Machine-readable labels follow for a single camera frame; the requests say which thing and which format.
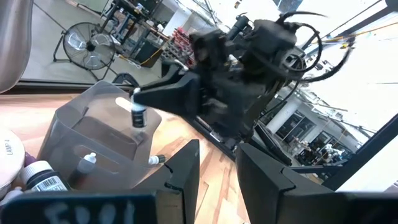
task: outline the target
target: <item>small bottle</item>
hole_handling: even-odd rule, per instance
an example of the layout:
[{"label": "small bottle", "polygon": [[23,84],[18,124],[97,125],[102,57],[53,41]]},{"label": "small bottle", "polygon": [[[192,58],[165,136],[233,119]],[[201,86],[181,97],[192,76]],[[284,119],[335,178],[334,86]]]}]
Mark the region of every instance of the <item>small bottle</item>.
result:
[{"label": "small bottle", "polygon": [[139,93],[140,88],[135,88],[131,97],[131,120],[132,126],[135,128],[143,128],[147,126],[147,108],[139,103],[134,102],[134,94]]},{"label": "small bottle", "polygon": [[84,156],[79,161],[79,164],[77,165],[76,169],[72,172],[70,177],[68,178],[68,183],[73,187],[73,188],[78,188],[81,183],[84,181],[84,179],[87,177],[87,175],[93,171],[95,168],[95,163],[96,163],[96,154],[94,152],[87,154]]},{"label": "small bottle", "polygon": [[0,207],[7,204],[14,197],[23,194],[22,187],[15,187],[14,190],[9,191],[3,200],[0,201]]},{"label": "small bottle", "polygon": [[25,167],[21,172],[21,179],[27,190],[37,192],[70,190],[68,183],[47,161],[37,161]]},{"label": "small bottle", "polygon": [[149,165],[157,165],[160,163],[164,163],[166,161],[166,157],[164,155],[150,156],[148,160]]}]

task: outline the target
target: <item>plastic container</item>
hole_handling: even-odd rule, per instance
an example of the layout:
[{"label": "plastic container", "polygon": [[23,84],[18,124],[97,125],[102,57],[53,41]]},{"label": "plastic container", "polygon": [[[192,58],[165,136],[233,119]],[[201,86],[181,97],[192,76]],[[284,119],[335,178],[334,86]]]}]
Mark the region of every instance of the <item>plastic container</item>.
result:
[{"label": "plastic container", "polygon": [[0,128],[0,200],[24,166],[25,148],[12,131]]},{"label": "plastic container", "polygon": [[78,190],[130,189],[153,169],[148,164],[153,134],[162,118],[147,109],[147,125],[133,128],[129,95],[98,82],[56,110],[40,149],[65,180],[85,155],[96,153],[94,169]]}]

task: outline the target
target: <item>clear plastic bin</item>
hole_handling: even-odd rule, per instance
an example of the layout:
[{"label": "clear plastic bin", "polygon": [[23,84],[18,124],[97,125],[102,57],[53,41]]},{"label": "clear plastic bin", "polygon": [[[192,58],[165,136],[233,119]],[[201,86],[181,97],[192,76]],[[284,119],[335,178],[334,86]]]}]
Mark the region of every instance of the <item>clear plastic bin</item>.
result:
[{"label": "clear plastic bin", "polygon": [[147,126],[134,128],[129,96],[98,82],[56,110],[38,159],[46,160],[65,180],[81,159],[96,153],[95,168],[77,190],[130,189],[153,169],[148,165],[153,134],[162,118],[147,109]]}]

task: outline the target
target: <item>wooden table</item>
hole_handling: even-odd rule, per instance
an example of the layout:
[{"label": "wooden table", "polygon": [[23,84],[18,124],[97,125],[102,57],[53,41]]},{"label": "wooden table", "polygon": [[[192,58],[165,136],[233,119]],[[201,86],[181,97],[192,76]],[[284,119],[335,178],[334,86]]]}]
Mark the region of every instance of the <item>wooden table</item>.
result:
[{"label": "wooden table", "polygon": [[[0,95],[0,125],[14,131],[26,151],[36,156],[55,110],[75,96]],[[172,156],[189,140],[200,141],[200,185],[195,223],[248,222],[234,162],[182,118],[157,112],[162,122],[154,134],[151,154]]]}]

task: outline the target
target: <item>white bottle cap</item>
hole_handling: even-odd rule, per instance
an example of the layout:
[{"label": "white bottle cap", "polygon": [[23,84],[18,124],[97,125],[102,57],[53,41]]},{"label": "white bottle cap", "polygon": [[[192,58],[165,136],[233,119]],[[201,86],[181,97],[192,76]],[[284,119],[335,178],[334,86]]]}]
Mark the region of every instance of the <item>white bottle cap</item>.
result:
[{"label": "white bottle cap", "polygon": [[21,180],[26,185],[28,180],[33,177],[35,174],[45,171],[45,170],[53,170],[50,164],[47,161],[37,161],[32,163],[31,165],[25,167],[21,172]]},{"label": "white bottle cap", "polygon": [[159,158],[157,156],[150,156],[148,160],[149,165],[159,164]]},{"label": "white bottle cap", "polygon": [[84,160],[94,164],[97,162],[97,158],[95,156],[96,156],[95,152],[92,152],[90,154],[85,155]]},{"label": "white bottle cap", "polygon": [[140,88],[135,88],[132,95],[131,95],[131,111],[143,111],[146,109],[144,105],[134,102],[134,95],[141,91]]}]

